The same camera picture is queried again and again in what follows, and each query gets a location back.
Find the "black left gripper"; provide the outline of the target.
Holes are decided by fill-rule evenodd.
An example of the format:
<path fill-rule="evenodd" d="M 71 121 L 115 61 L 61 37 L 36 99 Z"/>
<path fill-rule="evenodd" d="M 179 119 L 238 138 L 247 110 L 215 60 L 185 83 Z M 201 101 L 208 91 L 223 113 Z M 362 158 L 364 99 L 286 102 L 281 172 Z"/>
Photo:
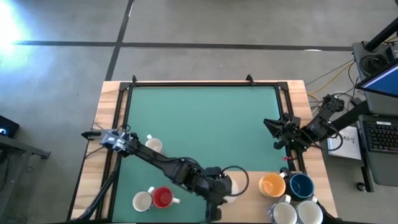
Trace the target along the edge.
<path fill-rule="evenodd" d="M 206 201 L 216 205 L 228 203 L 232 193 L 231 178 L 220 167 L 205 168 L 198 180 L 198 194 Z"/>

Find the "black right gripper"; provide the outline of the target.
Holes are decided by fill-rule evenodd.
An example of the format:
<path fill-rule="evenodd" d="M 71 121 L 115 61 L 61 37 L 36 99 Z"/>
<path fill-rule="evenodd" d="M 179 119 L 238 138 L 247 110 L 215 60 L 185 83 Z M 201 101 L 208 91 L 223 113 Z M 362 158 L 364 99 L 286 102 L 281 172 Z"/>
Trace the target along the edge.
<path fill-rule="evenodd" d="M 271 119 L 263 121 L 272 137 L 279 137 L 279 141 L 274 143 L 274 149 L 282 149 L 285 146 L 306 149 L 307 141 L 300 129 L 301 118 L 296 116 L 290 118 L 288 113 L 284 113 L 280 119 L 281 121 Z"/>

